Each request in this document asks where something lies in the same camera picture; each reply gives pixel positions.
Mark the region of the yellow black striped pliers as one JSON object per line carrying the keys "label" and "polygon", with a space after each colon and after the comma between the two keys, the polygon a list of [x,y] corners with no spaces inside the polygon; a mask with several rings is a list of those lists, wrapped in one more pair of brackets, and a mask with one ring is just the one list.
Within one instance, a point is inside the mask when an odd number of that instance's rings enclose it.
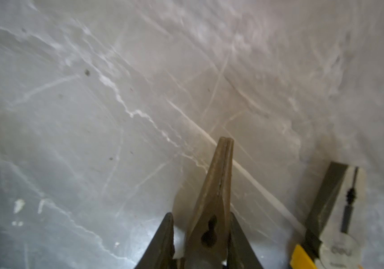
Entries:
{"label": "yellow black striped pliers", "polygon": [[228,257],[234,140],[221,137],[187,226],[181,269],[221,269]]}

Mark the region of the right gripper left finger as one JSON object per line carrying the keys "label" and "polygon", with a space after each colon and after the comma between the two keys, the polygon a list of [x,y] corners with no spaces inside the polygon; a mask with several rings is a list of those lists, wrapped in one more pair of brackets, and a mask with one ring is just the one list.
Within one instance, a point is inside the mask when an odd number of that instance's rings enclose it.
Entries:
{"label": "right gripper left finger", "polygon": [[174,217],[167,213],[136,269],[174,269]]}

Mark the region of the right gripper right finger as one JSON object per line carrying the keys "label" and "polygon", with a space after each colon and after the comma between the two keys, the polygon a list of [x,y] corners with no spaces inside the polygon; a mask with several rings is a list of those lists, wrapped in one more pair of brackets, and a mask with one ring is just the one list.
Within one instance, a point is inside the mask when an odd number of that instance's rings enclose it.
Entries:
{"label": "right gripper right finger", "polygon": [[263,269],[234,213],[231,213],[227,268]]}

